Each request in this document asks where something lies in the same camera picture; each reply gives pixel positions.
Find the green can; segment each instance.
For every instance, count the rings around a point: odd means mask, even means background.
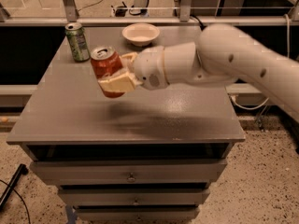
[[[76,62],[85,62],[90,59],[84,28],[79,22],[71,22],[65,26],[65,34]]]

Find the speckled floor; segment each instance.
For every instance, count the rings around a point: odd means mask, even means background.
[[[265,117],[264,133],[254,123],[252,115],[239,115],[239,118],[246,142],[235,144],[229,153],[228,165],[219,180],[210,186],[211,194],[200,205],[198,217],[190,222],[167,223],[299,223],[299,155],[294,139],[277,115]],[[6,138],[7,133],[0,133],[0,178],[9,182],[18,165],[29,165],[31,160],[19,147],[7,145]],[[0,184],[0,193],[4,189]],[[67,222],[65,205],[56,195],[56,188],[46,186],[31,171],[21,177],[16,190],[28,205],[32,223]],[[5,210],[0,213],[0,223],[28,223],[25,208],[16,194],[11,195]],[[90,222],[78,219],[76,223]]]

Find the gray tabletop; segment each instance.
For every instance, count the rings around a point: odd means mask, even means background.
[[[160,27],[153,45],[196,41],[196,26]],[[86,28],[90,49],[112,45],[119,54],[140,51],[121,27]],[[183,84],[138,88],[120,98],[101,92],[90,61],[75,63],[65,39],[7,138],[9,144],[216,143],[244,140],[225,88]]]

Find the white cable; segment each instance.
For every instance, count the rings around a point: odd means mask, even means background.
[[[290,18],[288,14],[284,14],[284,17],[287,21],[287,49],[288,49],[288,58],[290,58]]]
[[[238,106],[239,108],[243,108],[243,109],[246,109],[246,110],[255,110],[255,109],[258,109],[258,108],[262,107],[263,105],[265,105],[268,102],[268,100],[269,100],[269,98],[266,98],[260,105],[255,106],[253,108],[248,108],[248,107],[244,107],[242,105],[239,105],[236,102],[236,96],[235,95],[230,95],[230,97],[231,97],[231,100],[232,100],[232,102],[234,103],[235,106]]]

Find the drawer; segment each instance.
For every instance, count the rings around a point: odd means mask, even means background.
[[[76,214],[82,220],[191,220],[199,213],[197,207],[153,207],[153,208],[96,208],[78,209]]]
[[[226,160],[32,162],[30,168],[48,185],[213,182]]]
[[[58,195],[70,206],[145,206],[145,205],[194,205],[204,203],[209,195],[208,189],[151,189],[150,185],[140,188],[129,185],[123,189],[66,189]]]

